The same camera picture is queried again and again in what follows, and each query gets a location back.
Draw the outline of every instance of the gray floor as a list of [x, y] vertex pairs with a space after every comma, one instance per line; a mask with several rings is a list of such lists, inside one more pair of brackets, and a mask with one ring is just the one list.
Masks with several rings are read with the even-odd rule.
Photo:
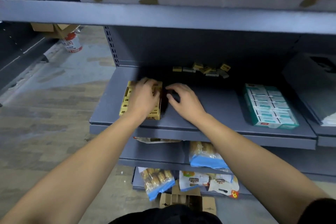
[[[115, 70], [102, 27], [87, 26], [83, 50], [61, 45], [0, 97], [0, 218], [41, 177], [85, 145], [88, 120]], [[127, 213], [157, 207], [144, 191], [132, 190], [132, 167], [117, 165], [87, 209], [81, 224], [108, 223]], [[320, 183], [335, 195], [334, 184]], [[276, 223], [252, 196], [216, 198], [223, 223]]]

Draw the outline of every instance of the person's left hand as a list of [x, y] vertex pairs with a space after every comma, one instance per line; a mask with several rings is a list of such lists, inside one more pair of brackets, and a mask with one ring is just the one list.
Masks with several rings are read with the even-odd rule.
[[152, 88], [156, 83], [154, 79], [142, 78], [132, 90], [126, 113], [137, 116], [142, 121], [145, 120], [160, 97], [159, 91], [154, 92], [154, 95], [152, 93]]

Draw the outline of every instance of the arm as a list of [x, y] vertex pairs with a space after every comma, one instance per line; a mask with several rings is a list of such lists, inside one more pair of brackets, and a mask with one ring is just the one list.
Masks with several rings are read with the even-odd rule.
[[180, 103], [168, 94], [169, 103], [212, 142], [246, 188], [279, 223], [297, 223], [314, 200], [329, 197], [300, 171], [207, 114], [186, 85], [167, 89], [180, 95]]
[[86, 146], [41, 179], [0, 221], [1, 224], [78, 223], [99, 193], [134, 130], [159, 98], [155, 80], [142, 79], [128, 111]]

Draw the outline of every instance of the paint bucket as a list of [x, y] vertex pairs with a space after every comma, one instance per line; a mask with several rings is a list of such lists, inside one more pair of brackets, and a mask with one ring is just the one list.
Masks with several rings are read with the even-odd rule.
[[71, 32], [63, 38], [62, 44], [68, 52], [79, 52], [83, 48], [75, 32]]

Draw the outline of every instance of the hand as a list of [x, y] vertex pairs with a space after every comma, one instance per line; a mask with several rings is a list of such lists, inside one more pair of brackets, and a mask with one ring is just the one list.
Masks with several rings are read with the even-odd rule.
[[180, 103], [178, 103], [171, 94], [167, 94], [169, 103], [184, 119], [195, 125], [200, 117], [206, 114], [195, 92], [187, 85], [175, 83], [167, 86], [166, 89], [174, 90], [180, 96]]
[[159, 91], [154, 92], [154, 95], [152, 92], [152, 88], [156, 83], [157, 81], [154, 79], [142, 78], [131, 93], [126, 113], [138, 117], [141, 122], [144, 121], [154, 109], [160, 97]]

